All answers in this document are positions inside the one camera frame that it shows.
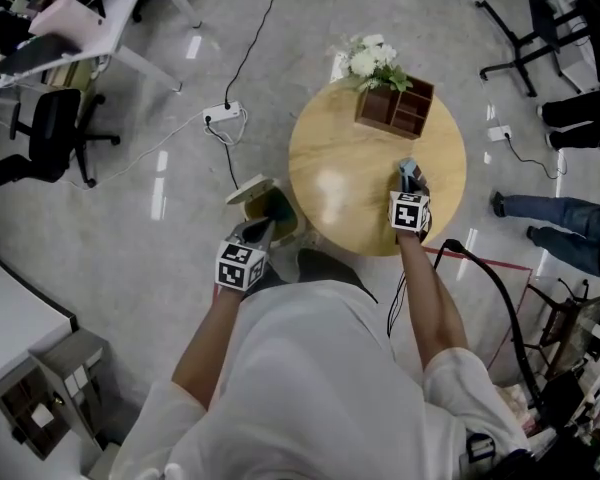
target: round wooden table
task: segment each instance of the round wooden table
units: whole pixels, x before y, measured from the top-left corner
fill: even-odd
[[[435,238],[455,213],[467,175],[460,130],[434,96],[422,136],[405,139],[355,122],[360,94],[350,80],[327,85],[304,108],[289,148],[294,194],[313,226],[340,247],[366,256],[399,253],[389,225],[389,191],[398,163],[415,158],[431,191]]]

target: black office chair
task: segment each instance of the black office chair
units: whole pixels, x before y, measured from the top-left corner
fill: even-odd
[[[29,135],[29,159],[21,155],[11,155],[0,160],[0,186],[22,178],[54,183],[69,168],[71,153],[75,150],[82,179],[89,188],[96,186],[96,180],[87,175],[86,146],[94,140],[107,140],[117,146],[117,135],[87,135],[85,129],[97,105],[104,103],[104,96],[96,95],[76,127],[80,91],[64,89],[44,94],[40,97],[33,116],[31,127],[18,121],[19,104],[11,122],[11,139],[16,131]]]

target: person wearing black pants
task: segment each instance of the person wearing black pants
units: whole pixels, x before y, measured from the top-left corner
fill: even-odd
[[[538,107],[538,115],[553,128],[593,121],[565,132],[547,134],[547,144],[553,149],[600,148],[600,91],[545,103]]]

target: black shoe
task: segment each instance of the black shoe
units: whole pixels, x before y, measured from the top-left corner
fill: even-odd
[[[496,192],[493,194],[491,198],[491,207],[493,208],[493,213],[496,214],[496,217],[506,217],[504,213],[504,196],[500,192]]]

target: dark pants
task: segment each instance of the dark pants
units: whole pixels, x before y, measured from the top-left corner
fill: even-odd
[[[328,254],[314,251],[313,249],[300,249],[300,252],[298,252],[298,268],[300,269],[299,283],[328,280],[340,281],[357,286],[375,300],[376,303],[378,302],[362,284],[355,270]],[[284,284],[289,283],[283,281],[278,273],[273,270],[273,267],[267,264],[264,276],[247,291],[245,298],[266,288],[282,286]]]
[[[549,138],[556,149],[600,148],[600,91],[546,103],[542,107],[542,119],[554,128],[593,121],[566,132],[553,132]]]
[[[600,277],[600,205],[571,197],[508,196],[504,198],[504,213],[507,217],[544,220],[573,231],[535,229],[531,240],[559,260]]]

